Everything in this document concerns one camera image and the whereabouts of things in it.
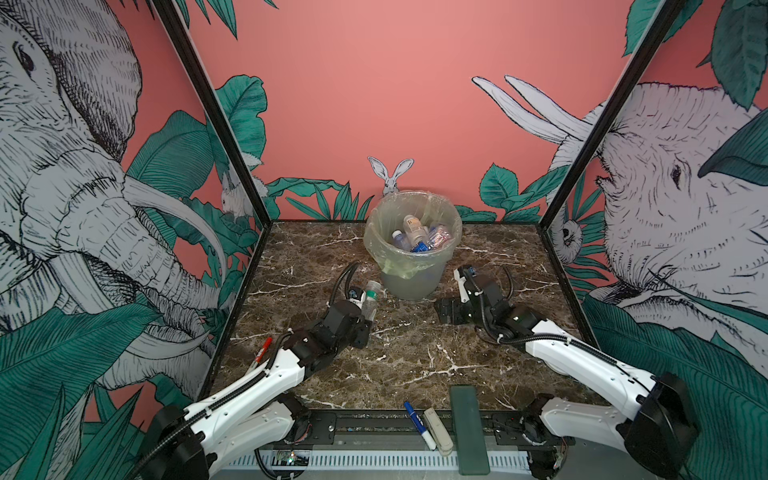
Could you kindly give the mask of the clear bottle green cap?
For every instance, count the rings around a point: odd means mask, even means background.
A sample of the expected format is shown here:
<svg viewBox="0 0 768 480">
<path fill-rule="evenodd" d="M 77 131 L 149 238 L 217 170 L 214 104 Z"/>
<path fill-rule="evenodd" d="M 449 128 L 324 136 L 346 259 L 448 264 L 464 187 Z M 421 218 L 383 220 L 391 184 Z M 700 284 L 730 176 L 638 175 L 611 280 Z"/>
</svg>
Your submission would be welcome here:
<svg viewBox="0 0 768 480">
<path fill-rule="evenodd" d="M 384 288 L 379 282 L 370 280 L 366 284 L 361 305 L 361 313 L 365 320 L 374 321 L 379 301 L 383 296 Z"/>
</svg>

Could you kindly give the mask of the Fiji bottle red blue label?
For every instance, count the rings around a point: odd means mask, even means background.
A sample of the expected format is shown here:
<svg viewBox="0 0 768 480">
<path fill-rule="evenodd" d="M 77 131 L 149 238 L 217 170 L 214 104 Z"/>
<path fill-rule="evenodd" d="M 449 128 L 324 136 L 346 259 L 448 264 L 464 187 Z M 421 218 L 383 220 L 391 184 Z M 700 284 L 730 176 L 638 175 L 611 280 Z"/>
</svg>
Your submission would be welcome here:
<svg viewBox="0 0 768 480">
<path fill-rule="evenodd" d="M 448 244 L 452 239 L 449 228 L 443 224 L 437 224 L 429 229 L 429 245 L 433 250 L 441 249 Z"/>
</svg>

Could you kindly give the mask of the clear bottle yellow inside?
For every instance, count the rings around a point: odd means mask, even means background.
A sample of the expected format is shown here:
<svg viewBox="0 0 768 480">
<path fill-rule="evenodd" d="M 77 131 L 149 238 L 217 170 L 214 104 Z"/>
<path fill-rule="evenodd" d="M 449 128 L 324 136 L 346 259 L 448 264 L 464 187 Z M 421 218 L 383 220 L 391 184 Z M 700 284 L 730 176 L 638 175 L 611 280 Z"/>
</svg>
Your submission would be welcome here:
<svg viewBox="0 0 768 480">
<path fill-rule="evenodd" d="M 406 215 L 403 219 L 403 232 L 407 235 L 412 246 L 418 242 L 429 244 L 429 234 L 420 219 L 414 215 Z"/>
</svg>

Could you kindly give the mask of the clear bottle pink blue label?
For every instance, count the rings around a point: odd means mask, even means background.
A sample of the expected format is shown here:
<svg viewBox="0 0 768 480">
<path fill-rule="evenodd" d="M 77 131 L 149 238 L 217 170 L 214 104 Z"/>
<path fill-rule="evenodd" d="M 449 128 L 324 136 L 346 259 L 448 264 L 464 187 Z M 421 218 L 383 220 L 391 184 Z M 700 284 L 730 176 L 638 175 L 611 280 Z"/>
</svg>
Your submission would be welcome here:
<svg viewBox="0 0 768 480">
<path fill-rule="evenodd" d="M 411 252 L 413 249 L 412 244 L 410 243 L 407 235 L 403 233 L 401 230 L 395 230 L 391 234 L 392 244 L 403 251 Z"/>
</svg>

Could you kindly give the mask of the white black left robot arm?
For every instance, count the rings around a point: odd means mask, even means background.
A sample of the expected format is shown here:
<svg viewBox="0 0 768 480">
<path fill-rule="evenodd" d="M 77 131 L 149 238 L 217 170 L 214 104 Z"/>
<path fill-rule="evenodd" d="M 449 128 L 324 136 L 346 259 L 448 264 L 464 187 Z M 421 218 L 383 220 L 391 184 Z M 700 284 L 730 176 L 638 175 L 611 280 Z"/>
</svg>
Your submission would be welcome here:
<svg viewBox="0 0 768 480">
<path fill-rule="evenodd" d="M 243 454 L 286 438 L 307 417 L 292 389 L 346 348 L 364 348 L 372 322 L 360 296 L 331 296 L 326 312 L 281 335 L 272 353 L 242 378 L 183 409 L 152 420 L 128 479 L 210 479 Z"/>
</svg>

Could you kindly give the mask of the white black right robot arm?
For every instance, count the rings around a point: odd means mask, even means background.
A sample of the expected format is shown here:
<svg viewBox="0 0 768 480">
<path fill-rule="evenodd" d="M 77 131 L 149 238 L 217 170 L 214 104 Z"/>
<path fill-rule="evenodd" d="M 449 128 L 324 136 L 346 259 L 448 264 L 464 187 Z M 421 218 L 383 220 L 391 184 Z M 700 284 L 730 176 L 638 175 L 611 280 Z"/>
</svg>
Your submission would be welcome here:
<svg viewBox="0 0 768 480">
<path fill-rule="evenodd" d="M 513 429 L 534 448 L 528 463 L 535 478 L 559 473 L 571 438 L 623 451 L 660 478 L 684 478 L 699 428 L 681 378 L 633 367 L 577 339 L 542 313 L 514 302 L 512 288 L 503 289 L 469 265 L 456 269 L 454 279 L 458 296 L 434 304 L 441 323 L 471 325 L 491 344 L 541 360 L 606 402 L 574 403 L 541 394 L 519 412 Z"/>
</svg>

